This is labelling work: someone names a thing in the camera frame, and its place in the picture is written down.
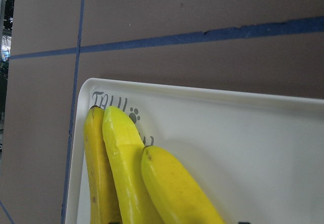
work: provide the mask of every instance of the paw print logo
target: paw print logo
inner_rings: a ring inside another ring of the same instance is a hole
[[[137,120],[140,120],[141,117],[138,115],[138,109],[137,108],[130,108],[131,109],[131,113],[129,114],[129,117],[131,118],[131,120],[134,122],[134,124],[136,123]]]

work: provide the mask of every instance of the white tray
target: white tray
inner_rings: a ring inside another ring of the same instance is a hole
[[[146,145],[173,153],[227,223],[323,223],[324,100],[90,78],[77,102],[67,224],[89,224],[83,123],[94,104],[136,118]]]

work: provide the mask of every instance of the yellow banana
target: yellow banana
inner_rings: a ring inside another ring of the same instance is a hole
[[[165,149],[145,147],[141,170],[145,186],[165,223],[225,223],[190,173]]]
[[[84,145],[89,176],[90,224],[121,223],[116,188],[102,136],[104,110],[93,106],[84,124]]]
[[[141,176],[144,144],[135,124],[122,110],[109,106],[105,110],[102,132],[123,223],[163,223]]]

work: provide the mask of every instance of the blue tape line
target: blue tape line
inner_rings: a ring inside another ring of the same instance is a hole
[[[230,27],[162,37],[136,39],[130,41],[97,44],[81,47],[81,53],[125,50],[173,44],[210,42],[239,38],[255,38],[298,33],[324,32],[324,17],[290,20],[282,23],[249,25],[240,28]]]
[[[11,216],[9,215],[9,212],[7,211],[7,209],[5,208],[5,206],[3,205],[3,203],[0,200],[0,206],[2,207],[2,209],[4,210],[6,216],[8,217],[9,221],[11,224],[15,224],[14,220],[12,220]]]
[[[77,48],[68,48],[54,51],[43,51],[43,52],[35,52],[29,54],[21,54],[16,56],[11,56],[11,60],[15,59],[25,59],[25,58],[34,58],[34,57],[44,57],[44,56],[59,56],[59,55],[69,55],[75,54],[77,52]]]
[[[78,36],[77,36],[77,50],[76,50],[75,67],[74,67],[72,103],[71,103],[71,113],[70,113],[70,123],[69,123],[69,138],[68,138],[67,153],[66,153],[66,166],[65,166],[64,192],[63,192],[63,202],[62,202],[62,211],[61,211],[61,224],[64,224],[65,216],[66,216],[68,182],[69,182],[69,175],[70,175],[70,160],[71,160],[71,148],[72,148],[73,119],[74,119],[74,109],[75,109],[76,86],[77,86],[77,76],[78,76],[78,67],[79,67],[79,58],[80,58],[80,45],[81,45],[81,37],[82,37],[84,7],[85,7],[85,0],[81,0],[79,29],[78,29]]]

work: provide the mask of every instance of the brown wall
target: brown wall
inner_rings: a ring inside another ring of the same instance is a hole
[[[16,224],[61,221],[74,100],[86,79],[324,99],[323,16],[324,0],[16,0],[0,223],[11,223],[6,211]],[[246,25],[268,32],[161,45],[161,36]],[[157,46],[86,47],[154,37]]]

